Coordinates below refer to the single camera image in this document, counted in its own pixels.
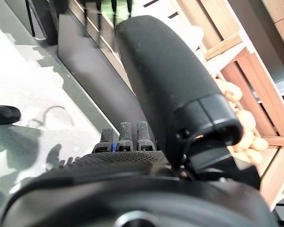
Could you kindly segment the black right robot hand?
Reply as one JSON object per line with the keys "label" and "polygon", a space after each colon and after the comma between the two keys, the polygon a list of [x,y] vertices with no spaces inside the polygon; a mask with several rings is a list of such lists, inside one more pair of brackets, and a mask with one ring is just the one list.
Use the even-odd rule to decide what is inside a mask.
{"label": "black right robot hand", "polygon": [[241,126],[208,71],[152,16],[115,28],[159,150],[92,152],[32,180],[2,227],[276,227],[257,168],[234,158]]}

